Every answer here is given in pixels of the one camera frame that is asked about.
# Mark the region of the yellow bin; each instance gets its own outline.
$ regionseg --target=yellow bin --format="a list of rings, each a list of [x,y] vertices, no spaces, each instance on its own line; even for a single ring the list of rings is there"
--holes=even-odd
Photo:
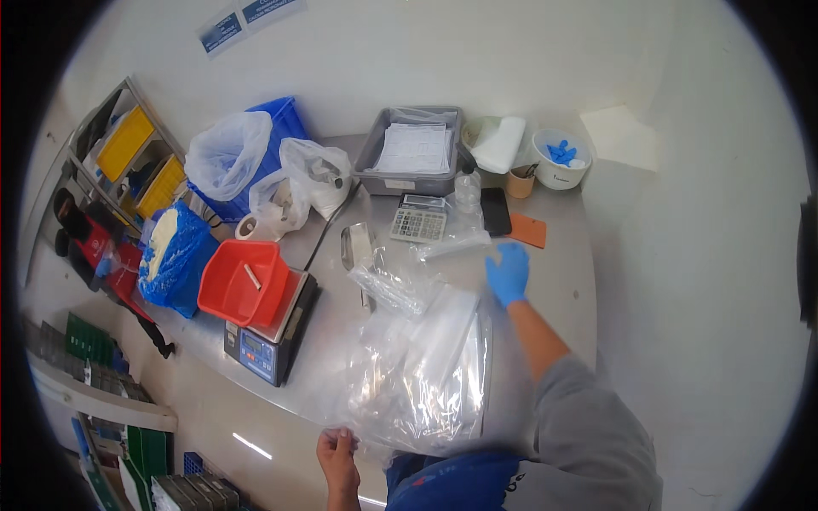
[[[116,181],[153,132],[154,126],[145,111],[136,106],[100,151],[97,165],[102,173],[111,182]]]
[[[170,157],[168,162],[159,170],[159,174],[148,186],[145,194],[136,206],[137,213],[142,218],[150,218],[157,209],[167,208],[173,201],[173,192],[176,191],[179,183],[185,180],[185,168],[179,162],[176,155]]]

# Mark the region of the hand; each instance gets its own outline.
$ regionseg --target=hand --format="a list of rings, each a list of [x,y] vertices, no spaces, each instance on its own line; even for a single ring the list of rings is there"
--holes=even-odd
[[[525,299],[528,283],[528,254],[520,243],[504,243],[497,246],[502,259],[500,266],[486,258],[486,278],[494,295],[508,307],[510,303]]]
[[[356,449],[357,440],[348,428],[325,429],[318,438],[316,455],[330,489],[331,504],[354,502],[357,505],[361,476],[353,460]]]

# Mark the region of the red plastic basket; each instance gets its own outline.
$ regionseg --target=red plastic basket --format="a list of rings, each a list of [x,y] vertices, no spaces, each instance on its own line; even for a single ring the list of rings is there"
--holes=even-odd
[[[279,251],[273,241],[224,241],[204,267],[199,308],[239,326],[270,325],[290,275]],[[245,264],[261,283],[260,291]]]

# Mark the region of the white bucket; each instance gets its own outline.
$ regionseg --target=white bucket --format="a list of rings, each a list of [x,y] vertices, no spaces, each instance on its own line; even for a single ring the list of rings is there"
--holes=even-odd
[[[584,167],[568,168],[551,161],[546,146],[559,146],[563,140],[568,141],[568,148],[576,147],[575,159],[585,162]],[[531,136],[531,161],[540,162],[535,171],[537,180],[552,190],[569,190],[579,184],[582,176],[591,166],[591,152],[585,141],[559,129],[541,129]]]

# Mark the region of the calculator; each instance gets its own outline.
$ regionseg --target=calculator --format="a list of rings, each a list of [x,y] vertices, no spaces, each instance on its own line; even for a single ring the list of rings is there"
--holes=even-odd
[[[392,222],[394,240],[435,243],[446,228],[446,200],[443,197],[404,194]]]

